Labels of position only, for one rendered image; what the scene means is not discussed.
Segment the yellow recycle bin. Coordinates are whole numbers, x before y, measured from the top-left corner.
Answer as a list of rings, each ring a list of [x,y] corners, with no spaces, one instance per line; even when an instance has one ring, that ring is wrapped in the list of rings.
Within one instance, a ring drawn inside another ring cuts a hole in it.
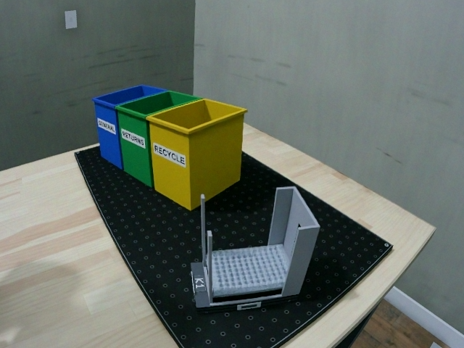
[[[246,112],[200,99],[147,116],[155,190],[192,211],[240,181]]]

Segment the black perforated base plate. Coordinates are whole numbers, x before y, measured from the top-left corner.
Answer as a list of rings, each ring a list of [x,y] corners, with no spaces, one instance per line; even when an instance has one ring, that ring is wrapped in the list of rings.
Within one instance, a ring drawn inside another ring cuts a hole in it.
[[[202,262],[201,205],[191,210],[101,156],[74,152],[121,257],[179,348],[279,348],[354,288],[393,246],[242,151],[240,181],[204,203],[205,249],[268,245],[276,188],[295,186],[320,230],[296,301],[196,313],[190,262]]]

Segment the white well plate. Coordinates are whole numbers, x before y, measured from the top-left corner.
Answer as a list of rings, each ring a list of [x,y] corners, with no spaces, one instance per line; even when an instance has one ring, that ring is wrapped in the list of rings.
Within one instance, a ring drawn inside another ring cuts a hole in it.
[[[289,262],[283,244],[212,251],[212,298],[282,289]]]

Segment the blue bin labelled general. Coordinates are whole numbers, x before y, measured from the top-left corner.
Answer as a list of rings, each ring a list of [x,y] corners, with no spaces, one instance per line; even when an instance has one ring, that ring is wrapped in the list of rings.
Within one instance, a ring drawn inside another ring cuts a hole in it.
[[[118,111],[115,106],[166,91],[168,90],[140,85],[92,99],[95,104],[99,145],[103,158],[124,169]]]

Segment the green bin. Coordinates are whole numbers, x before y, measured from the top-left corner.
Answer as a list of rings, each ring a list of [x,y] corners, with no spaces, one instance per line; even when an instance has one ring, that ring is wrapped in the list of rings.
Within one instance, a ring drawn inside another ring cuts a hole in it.
[[[146,117],[200,99],[203,98],[166,91],[115,106],[125,172],[154,187],[150,127]]]

